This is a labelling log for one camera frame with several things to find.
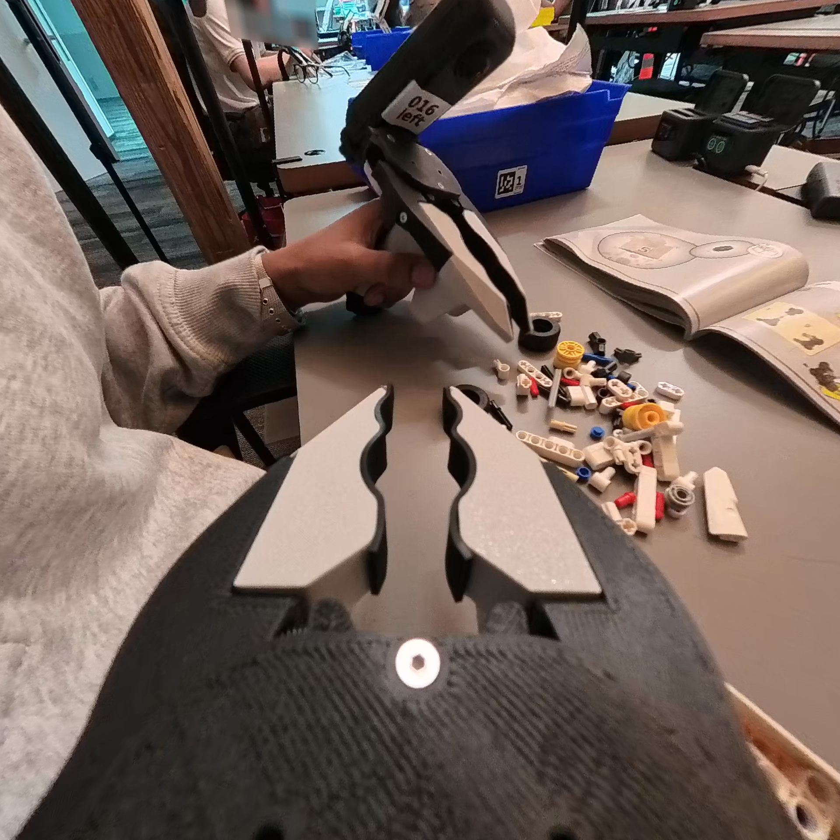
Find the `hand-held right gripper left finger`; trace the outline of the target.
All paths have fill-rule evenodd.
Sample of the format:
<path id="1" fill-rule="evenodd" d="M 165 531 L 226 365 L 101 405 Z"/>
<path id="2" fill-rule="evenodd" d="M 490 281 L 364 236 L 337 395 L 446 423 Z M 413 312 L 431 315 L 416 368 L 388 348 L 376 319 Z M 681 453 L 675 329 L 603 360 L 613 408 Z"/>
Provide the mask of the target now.
<path id="1" fill-rule="evenodd" d="M 377 482 L 393 407 L 393 386 L 382 385 L 298 450 L 234 578 L 236 592 L 347 607 L 380 594 L 388 549 Z"/>

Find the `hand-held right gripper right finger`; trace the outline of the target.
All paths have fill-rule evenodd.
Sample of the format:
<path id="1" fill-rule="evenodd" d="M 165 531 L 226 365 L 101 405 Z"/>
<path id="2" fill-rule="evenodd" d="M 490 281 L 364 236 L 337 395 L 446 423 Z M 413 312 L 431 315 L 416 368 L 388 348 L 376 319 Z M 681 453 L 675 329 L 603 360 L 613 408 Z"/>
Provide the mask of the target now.
<path id="1" fill-rule="evenodd" d="M 448 472 L 458 491 L 448 514 L 445 575 L 456 602 L 478 615 L 502 602 L 595 601 L 603 590 L 550 470 L 459 388 L 442 394 Z"/>

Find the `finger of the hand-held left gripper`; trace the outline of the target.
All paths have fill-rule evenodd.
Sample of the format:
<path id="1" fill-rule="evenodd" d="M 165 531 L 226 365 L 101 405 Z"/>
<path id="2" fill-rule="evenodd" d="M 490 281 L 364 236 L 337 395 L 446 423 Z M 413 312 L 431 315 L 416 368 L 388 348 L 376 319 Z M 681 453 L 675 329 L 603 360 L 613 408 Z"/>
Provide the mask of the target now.
<path id="1" fill-rule="evenodd" d="M 490 284 L 504 297 L 510 320 L 521 331 L 529 331 L 531 319 L 526 294 L 507 253 L 467 196 L 459 196 L 457 205 L 451 217 L 468 253 L 486 272 Z"/>
<path id="2" fill-rule="evenodd" d="M 452 216 L 433 203 L 421 201 L 416 205 L 415 219 L 418 234 L 412 234 L 407 225 L 403 228 L 437 272 L 430 288 L 414 293 L 409 310 L 415 320 L 430 323 L 472 311 L 499 338 L 513 340 L 515 329 L 508 305 L 468 253 Z"/>

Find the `blue plastic bin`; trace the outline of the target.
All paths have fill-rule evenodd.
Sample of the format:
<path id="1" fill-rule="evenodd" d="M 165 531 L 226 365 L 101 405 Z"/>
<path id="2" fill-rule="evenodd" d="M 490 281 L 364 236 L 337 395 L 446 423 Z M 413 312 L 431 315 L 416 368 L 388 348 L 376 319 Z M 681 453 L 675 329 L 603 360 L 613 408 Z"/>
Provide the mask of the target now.
<path id="1" fill-rule="evenodd" d="M 396 27 L 387 33 L 380 29 L 357 30 L 351 34 L 351 51 L 372 71 L 378 71 L 412 32 L 411 27 Z"/>
<path id="2" fill-rule="evenodd" d="M 585 189 L 626 87 L 585 92 L 463 117 L 449 116 L 491 70 L 475 49 L 438 66 L 420 62 L 420 32 L 348 106 L 340 151 L 396 213 L 452 218 Z"/>

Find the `pile of small lego pieces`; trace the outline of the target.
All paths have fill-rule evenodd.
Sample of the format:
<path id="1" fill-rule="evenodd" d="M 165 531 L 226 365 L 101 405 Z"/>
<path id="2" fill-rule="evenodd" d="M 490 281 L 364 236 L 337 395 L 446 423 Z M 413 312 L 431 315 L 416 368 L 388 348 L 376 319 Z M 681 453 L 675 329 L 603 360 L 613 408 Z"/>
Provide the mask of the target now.
<path id="1" fill-rule="evenodd" d="M 677 402 L 682 390 L 660 382 L 650 394 L 628 369 L 639 354 L 615 350 L 604 355 L 598 332 L 590 333 L 587 345 L 563 340 L 553 351 L 552 363 L 542 366 L 529 359 L 510 363 L 495 358 L 511 366 L 507 382 L 517 399 L 542 397 L 549 410 L 545 434 L 513 428 L 520 441 L 598 495 L 623 472 L 633 488 L 601 508 L 628 536 L 648 536 L 667 517 L 683 518 L 702 496 L 711 538 L 727 543 L 747 539 L 728 473 L 719 467 L 702 474 L 680 467 L 678 443 L 685 425 Z M 490 370 L 496 377 L 493 360 Z"/>

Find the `person's left forearm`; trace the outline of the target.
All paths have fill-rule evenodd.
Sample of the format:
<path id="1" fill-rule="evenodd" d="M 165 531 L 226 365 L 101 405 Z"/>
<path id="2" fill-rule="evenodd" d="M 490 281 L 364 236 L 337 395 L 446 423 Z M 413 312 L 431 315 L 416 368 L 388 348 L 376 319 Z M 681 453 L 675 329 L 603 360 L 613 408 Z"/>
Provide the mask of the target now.
<path id="1" fill-rule="evenodd" d="M 99 291 L 101 391 L 115 424 L 173 433 L 226 373 L 284 335 L 260 318 L 263 250 L 202 269 L 145 262 Z"/>

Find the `person's left hand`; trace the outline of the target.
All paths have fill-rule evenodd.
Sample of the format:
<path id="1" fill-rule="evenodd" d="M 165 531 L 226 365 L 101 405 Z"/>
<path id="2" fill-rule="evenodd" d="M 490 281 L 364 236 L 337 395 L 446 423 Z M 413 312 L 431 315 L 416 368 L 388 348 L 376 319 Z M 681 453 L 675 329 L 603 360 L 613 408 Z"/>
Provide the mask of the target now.
<path id="1" fill-rule="evenodd" d="M 376 248 L 384 224 L 382 201 L 374 199 L 317 234 L 265 252 L 262 265 L 283 304 L 298 310 L 355 292 L 367 307 L 389 308 L 430 288 L 436 271 L 423 255 Z"/>

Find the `crumpled white paper heap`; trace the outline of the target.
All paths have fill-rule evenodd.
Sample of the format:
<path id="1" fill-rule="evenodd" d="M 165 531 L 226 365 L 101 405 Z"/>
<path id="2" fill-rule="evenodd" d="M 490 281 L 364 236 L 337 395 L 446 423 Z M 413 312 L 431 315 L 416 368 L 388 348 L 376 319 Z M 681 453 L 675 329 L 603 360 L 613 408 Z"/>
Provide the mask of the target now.
<path id="1" fill-rule="evenodd" d="M 516 40 L 509 58 L 447 114 L 509 109 L 566 93 L 584 92 L 592 84 L 590 41 L 577 26 L 569 44 L 555 40 L 545 27 L 532 27 L 540 1 L 509 1 Z"/>

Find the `perforated white wristwatch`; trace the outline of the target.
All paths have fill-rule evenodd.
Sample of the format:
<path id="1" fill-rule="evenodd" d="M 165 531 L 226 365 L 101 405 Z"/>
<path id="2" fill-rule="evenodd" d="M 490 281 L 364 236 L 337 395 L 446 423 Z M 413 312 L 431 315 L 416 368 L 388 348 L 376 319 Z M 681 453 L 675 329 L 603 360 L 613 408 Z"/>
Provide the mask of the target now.
<path id="1" fill-rule="evenodd" d="M 265 257 L 269 251 L 263 250 L 255 257 L 255 272 L 259 286 L 259 310 L 261 321 L 275 331 L 277 335 L 298 331 L 306 321 L 300 309 L 288 309 L 271 279 Z"/>

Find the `open instruction booklet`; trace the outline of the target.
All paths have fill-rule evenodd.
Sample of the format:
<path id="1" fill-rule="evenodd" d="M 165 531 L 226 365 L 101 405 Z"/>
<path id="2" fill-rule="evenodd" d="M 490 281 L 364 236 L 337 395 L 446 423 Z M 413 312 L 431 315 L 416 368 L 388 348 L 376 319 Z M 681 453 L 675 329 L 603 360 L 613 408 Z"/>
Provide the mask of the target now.
<path id="1" fill-rule="evenodd" d="M 811 283 L 798 249 L 641 214 L 537 246 L 686 340 L 715 333 L 739 343 L 839 424 L 839 283 Z"/>

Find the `long dark-legged desk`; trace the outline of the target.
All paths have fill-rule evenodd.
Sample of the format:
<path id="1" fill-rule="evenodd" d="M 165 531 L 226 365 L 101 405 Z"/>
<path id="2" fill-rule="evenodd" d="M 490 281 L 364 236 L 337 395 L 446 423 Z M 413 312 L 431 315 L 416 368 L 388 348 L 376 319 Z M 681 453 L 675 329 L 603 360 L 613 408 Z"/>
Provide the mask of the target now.
<path id="1" fill-rule="evenodd" d="M 654 56 L 659 71 L 678 55 L 676 74 L 698 48 L 819 52 L 838 50 L 838 2 L 563 2 L 550 32 L 570 39 L 578 27 L 591 46 L 594 79 L 609 81 L 625 53 Z"/>

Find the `black power brick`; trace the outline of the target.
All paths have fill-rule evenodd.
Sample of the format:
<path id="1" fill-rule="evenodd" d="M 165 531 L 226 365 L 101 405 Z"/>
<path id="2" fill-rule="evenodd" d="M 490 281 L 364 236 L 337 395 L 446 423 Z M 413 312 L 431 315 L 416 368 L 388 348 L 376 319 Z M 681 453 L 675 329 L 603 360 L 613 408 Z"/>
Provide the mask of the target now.
<path id="1" fill-rule="evenodd" d="M 813 166 L 802 187 L 802 200 L 814 219 L 839 221 L 839 160 Z"/>

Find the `wooden post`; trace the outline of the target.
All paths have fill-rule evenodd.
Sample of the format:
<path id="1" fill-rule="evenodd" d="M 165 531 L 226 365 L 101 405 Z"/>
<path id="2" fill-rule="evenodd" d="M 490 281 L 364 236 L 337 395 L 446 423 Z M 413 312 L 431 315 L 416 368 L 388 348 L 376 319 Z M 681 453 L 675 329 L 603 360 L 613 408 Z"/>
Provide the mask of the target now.
<path id="1" fill-rule="evenodd" d="M 146 1 L 73 1 L 205 261 L 249 242 Z"/>

